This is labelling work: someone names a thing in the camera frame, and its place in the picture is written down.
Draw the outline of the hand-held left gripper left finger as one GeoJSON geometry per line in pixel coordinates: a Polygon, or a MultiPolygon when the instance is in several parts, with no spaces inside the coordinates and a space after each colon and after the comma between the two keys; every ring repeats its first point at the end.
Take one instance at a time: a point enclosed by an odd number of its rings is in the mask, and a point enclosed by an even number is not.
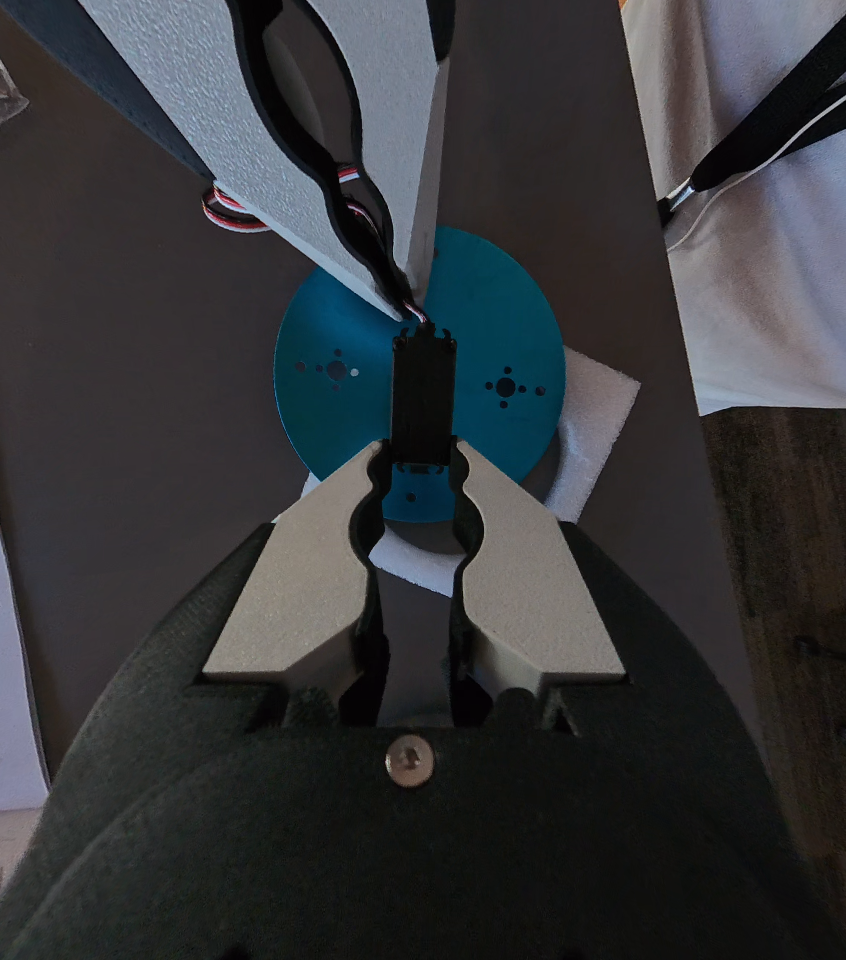
{"type": "Polygon", "coordinates": [[[376,724],[390,652],[369,553],[384,531],[392,462],[371,441],[284,510],[203,675],[213,682],[318,689],[343,724],[376,724]]]}

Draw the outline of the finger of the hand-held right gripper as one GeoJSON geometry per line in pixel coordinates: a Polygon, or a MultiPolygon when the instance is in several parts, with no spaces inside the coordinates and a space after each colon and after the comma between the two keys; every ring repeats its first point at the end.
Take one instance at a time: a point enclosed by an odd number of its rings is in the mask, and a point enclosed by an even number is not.
{"type": "Polygon", "coordinates": [[[224,194],[372,306],[409,317],[391,256],[278,89],[262,37],[280,2],[82,6],[224,194]]]}
{"type": "Polygon", "coordinates": [[[301,2],[355,90],[360,178],[379,210],[383,265],[421,304],[429,284],[453,40],[453,2],[301,2]]]}

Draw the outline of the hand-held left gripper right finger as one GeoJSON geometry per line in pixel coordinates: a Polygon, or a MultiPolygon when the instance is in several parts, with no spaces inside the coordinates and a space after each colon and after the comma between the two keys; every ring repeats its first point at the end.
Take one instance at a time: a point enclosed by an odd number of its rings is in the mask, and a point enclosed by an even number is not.
{"type": "Polygon", "coordinates": [[[507,690],[621,682],[626,671],[572,546],[579,535],[462,439],[451,446],[453,575],[446,660],[453,725],[480,726],[507,690]]]}

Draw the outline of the blue round metal plate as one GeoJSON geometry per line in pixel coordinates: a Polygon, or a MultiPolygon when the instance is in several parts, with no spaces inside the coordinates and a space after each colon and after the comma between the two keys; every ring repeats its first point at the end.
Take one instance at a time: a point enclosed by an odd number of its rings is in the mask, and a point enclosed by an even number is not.
{"type": "MultiPolygon", "coordinates": [[[[453,438],[514,482],[553,439],[566,388],[557,320],[541,289],[489,241],[441,226],[422,308],[437,334],[457,343],[453,438]]],[[[327,479],[391,426],[392,342],[416,316],[393,320],[322,269],[285,311],[274,356],[274,391],[287,437],[308,471],[327,479]]],[[[393,462],[382,502],[393,522],[453,518],[450,466],[393,462]]]]}

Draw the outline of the dark grey desk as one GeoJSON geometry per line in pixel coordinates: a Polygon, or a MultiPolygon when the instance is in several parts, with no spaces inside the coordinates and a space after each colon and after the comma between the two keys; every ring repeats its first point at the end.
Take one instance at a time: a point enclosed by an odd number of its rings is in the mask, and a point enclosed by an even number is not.
{"type": "MultiPolygon", "coordinates": [[[[0,527],[54,775],[118,666],[307,472],[272,393],[311,270],[0,9],[0,527]]],[[[696,645],[765,752],[616,2],[459,2],[439,221],[641,382],[581,527],[696,645]]]]}

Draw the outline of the white foam sheet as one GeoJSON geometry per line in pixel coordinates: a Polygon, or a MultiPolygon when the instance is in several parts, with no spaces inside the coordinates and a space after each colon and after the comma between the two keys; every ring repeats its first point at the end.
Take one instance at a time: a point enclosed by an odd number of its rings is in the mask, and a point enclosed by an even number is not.
{"type": "MultiPolygon", "coordinates": [[[[561,522],[578,522],[640,389],[639,381],[564,347],[566,388],[558,422],[560,458],[547,509],[561,522]]],[[[379,570],[451,596],[463,555],[411,545],[386,529],[369,555],[379,570]]]]}

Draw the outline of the person in white shirt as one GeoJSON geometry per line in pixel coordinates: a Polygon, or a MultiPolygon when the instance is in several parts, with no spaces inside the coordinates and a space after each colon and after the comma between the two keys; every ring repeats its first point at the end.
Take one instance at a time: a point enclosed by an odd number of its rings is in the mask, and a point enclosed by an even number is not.
{"type": "Polygon", "coordinates": [[[846,15],[846,2],[625,2],[622,24],[703,416],[846,409],[846,102],[765,164],[694,169],[846,15]]]}

